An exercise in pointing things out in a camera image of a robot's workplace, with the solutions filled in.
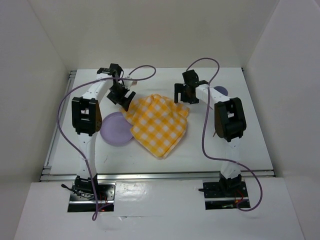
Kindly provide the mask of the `purple cup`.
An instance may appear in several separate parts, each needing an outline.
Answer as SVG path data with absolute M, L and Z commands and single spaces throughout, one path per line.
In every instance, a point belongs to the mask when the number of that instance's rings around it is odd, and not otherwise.
M 215 86 L 214 87 L 214 89 L 216 90 L 216 91 L 218 91 L 218 92 L 220 92 L 222 95 L 224 95 L 224 96 L 228 96 L 228 90 L 225 88 L 225 87 L 223 87 L 223 86 Z

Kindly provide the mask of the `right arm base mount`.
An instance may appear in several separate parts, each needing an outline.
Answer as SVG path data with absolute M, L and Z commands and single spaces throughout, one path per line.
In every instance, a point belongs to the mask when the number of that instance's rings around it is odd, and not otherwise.
M 203 193 L 206 210 L 251 208 L 247 186 L 240 174 L 227 179 L 220 173 L 219 181 L 203 182 L 198 191 Z

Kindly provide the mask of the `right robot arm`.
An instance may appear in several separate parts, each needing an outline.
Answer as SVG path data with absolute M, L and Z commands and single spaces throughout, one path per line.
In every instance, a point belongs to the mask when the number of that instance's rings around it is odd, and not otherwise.
M 242 101 L 238 97 L 230 98 L 222 94 L 209 86 L 205 80 L 199 80 L 194 70 L 185 71 L 182 77 L 184 83 L 174 85 L 174 102 L 198 104 L 199 101 L 203 101 L 209 104 L 209 108 L 214 112 L 215 133 L 228 145 L 228 160 L 220 169 L 220 175 L 224 180 L 219 182 L 218 190 L 223 196 L 230 196 L 236 189 L 232 180 L 241 175 L 240 167 L 237 165 L 240 160 L 239 144 L 247 128 Z

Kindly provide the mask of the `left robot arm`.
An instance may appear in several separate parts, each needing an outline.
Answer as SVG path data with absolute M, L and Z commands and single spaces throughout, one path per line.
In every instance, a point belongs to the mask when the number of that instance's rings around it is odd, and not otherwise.
M 113 103 L 120 105 L 125 111 L 129 109 L 135 92 L 130 90 L 127 80 L 120 80 L 123 69 L 116 63 L 108 68 L 101 67 L 96 74 L 97 82 L 90 85 L 80 97 L 71 101 L 72 126 L 78 135 L 81 156 L 87 161 L 80 165 L 78 177 L 87 180 L 96 177 L 95 147 L 98 132 L 102 126 L 102 114 L 99 103 L 107 95 Z

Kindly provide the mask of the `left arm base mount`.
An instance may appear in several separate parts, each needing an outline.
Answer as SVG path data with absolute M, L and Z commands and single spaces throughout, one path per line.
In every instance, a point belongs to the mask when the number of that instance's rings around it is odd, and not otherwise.
M 96 211 L 96 203 L 99 212 L 113 212 L 115 208 L 116 184 L 99 183 L 97 178 L 95 181 L 95 189 L 97 199 L 95 198 L 91 180 L 80 181 L 77 177 L 71 187 L 61 184 L 61 187 L 70 192 L 68 202 L 68 213 L 86 213 Z

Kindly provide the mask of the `purple plate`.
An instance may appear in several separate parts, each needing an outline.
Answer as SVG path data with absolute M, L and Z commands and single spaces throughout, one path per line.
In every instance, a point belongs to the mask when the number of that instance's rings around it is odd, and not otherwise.
M 120 111 L 107 115 L 102 120 L 100 135 L 102 139 L 112 146 L 123 146 L 132 138 L 132 125 L 125 119 Z

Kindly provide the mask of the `yellow checkered cloth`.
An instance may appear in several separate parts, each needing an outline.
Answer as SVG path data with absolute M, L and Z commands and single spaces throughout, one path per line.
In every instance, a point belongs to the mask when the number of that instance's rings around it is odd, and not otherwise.
M 154 157 L 165 159 L 186 133 L 190 109 L 173 99 L 151 94 L 134 99 L 120 110 L 130 132 Z

